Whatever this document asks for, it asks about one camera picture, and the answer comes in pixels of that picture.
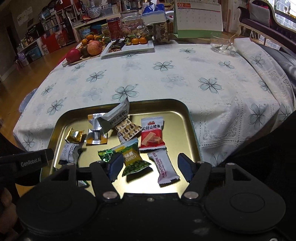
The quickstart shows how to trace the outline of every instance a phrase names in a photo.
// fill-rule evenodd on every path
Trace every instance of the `white floral tablecloth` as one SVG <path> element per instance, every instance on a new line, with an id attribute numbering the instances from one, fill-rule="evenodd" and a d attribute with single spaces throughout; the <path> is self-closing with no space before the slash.
<path id="1" fill-rule="evenodd" d="M 26 150 L 47 148 L 59 117 L 71 109 L 172 98 L 190 110 L 201 156 L 222 162 L 265 125 L 276 128 L 295 109 L 281 67 L 249 39 L 220 54 L 210 45 L 155 46 L 154 53 L 58 65 L 43 81 L 13 132 Z"/>

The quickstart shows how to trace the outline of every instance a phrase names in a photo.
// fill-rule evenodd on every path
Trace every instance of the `wooden floor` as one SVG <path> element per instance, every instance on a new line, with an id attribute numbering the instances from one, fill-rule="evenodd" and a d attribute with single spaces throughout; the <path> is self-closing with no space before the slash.
<path id="1" fill-rule="evenodd" d="M 209 43 L 209 39 L 194 39 L 194 42 L 205 44 Z M 14 70 L 4 81 L 4 85 L 0 83 L 0 118 L 4 121 L 0 132 L 14 145 L 17 144 L 12 131 L 20 117 L 18 111 L 20 103 L 28 93 L 39 87 L 50 71 L 55 68 L 59 60 L 71 48 L 76 47 L 76 45 L 77 43 L 45 55 L 20 71 Z M 17 185 L 17 187 L 20 194 L 28 190 L 27 187 L 19 185 Z"/>

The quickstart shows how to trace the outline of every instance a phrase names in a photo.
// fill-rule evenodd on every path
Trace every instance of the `vase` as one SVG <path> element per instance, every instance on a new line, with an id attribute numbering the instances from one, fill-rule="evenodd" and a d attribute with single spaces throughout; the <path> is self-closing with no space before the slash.
<path id="1" fill-rule="evenodd" d="M 97 18 L 101 14 L 101 9 L 94 4 L 94 0 L 90 0 L 90 8 L 87 10 L 87 13 L 90 18 Z"/>

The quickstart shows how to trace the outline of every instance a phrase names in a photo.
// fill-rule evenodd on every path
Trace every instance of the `red can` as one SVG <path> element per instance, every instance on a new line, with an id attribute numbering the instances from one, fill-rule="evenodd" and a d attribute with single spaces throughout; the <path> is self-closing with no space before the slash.
<path id="1" fill-rule="evenodd" d="M 120 18 L 107 19 L 108 28 L 110 31 L 111 39 L 117 40 L 122 38 L 122 28 Z"/>

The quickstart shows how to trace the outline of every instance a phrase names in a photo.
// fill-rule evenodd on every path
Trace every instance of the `screw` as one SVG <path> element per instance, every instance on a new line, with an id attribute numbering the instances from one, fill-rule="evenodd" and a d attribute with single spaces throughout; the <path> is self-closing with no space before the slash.
<path id="1" fill-rule="evenodd" d="M 197 192 L 192 192 L 192 191 L 185 192 L 184 197 L 188 198 L 188 199 L 195 199 L 195 198 L 198 198 L 198 193 Z"/>
<path id="2" fill-rule="evenodd" d="M 147 198 L 147 201 L 148 201 L 148 202 L 154 202 L 154 200 L 155 200 L 155 199 L 154 199 L 153 197 L 148 197 L 148 198 Z"/>
<path id="3" fill-rule="evenodd" d="M 106 199 L 114 199 L 117 197 L 117 193 L 113 191 L 104 192 L 103 197 Z"/>

